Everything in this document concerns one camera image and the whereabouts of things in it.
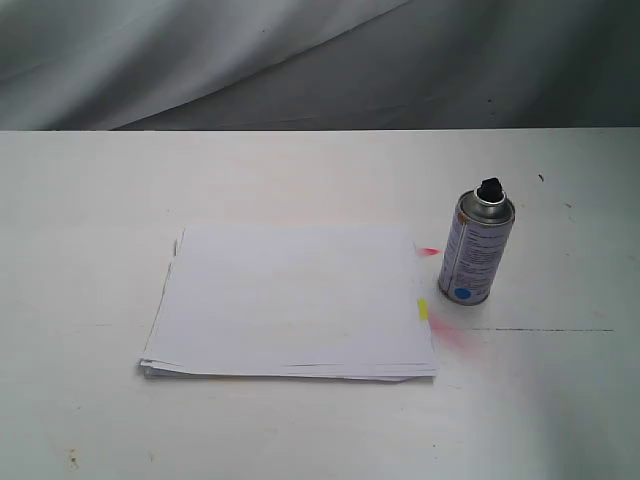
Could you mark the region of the grey backdrop cloth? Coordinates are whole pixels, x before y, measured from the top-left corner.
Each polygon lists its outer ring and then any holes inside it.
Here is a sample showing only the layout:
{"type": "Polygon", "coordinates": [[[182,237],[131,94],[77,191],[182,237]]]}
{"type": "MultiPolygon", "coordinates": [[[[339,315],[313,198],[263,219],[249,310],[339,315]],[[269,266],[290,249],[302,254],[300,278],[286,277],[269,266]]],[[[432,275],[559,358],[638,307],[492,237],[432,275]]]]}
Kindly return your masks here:
{"type": "Polygon", "coordinates": [[[635,1],[5,1],[5,130],[620,127],[635,1]]]}

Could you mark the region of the silver spray can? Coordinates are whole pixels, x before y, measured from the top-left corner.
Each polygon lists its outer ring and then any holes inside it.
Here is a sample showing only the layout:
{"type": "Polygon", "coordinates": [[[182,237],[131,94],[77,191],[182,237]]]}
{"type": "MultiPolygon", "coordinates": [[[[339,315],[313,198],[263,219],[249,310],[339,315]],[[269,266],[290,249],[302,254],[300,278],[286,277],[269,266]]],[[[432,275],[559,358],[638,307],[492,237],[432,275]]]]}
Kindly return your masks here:
{"type": "Polygon", "coordinates": [[[456,202],[438,287],[467,306],[485,301],[515,223],[515,208],[498,178],[485,179],[456,202]]]}

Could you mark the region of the white paper stack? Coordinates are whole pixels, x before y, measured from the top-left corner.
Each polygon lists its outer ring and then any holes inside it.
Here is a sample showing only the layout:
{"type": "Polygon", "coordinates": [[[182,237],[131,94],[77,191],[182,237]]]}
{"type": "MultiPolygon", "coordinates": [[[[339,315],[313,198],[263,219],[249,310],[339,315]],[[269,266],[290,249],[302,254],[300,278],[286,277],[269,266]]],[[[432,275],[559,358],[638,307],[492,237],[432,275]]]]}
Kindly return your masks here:
{"type": "Polygon", "coordinates": [[[190,227],[140,364],[150,375],[432,377],[421,286],[397,226],[190,227]]]}

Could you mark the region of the yellow sticky tab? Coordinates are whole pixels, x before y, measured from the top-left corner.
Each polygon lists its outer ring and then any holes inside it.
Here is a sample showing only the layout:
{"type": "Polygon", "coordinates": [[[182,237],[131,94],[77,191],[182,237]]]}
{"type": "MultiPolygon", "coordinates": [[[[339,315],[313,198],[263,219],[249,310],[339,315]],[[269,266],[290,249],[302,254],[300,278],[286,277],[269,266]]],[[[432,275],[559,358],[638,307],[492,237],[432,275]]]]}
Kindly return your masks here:
{"type": "Polygon", "coordinates": [[[428,320],[428,304],[424,298],[419,298],[417,300],[417,306],[419,311],[420,319],[423,321],[428,320]]]}

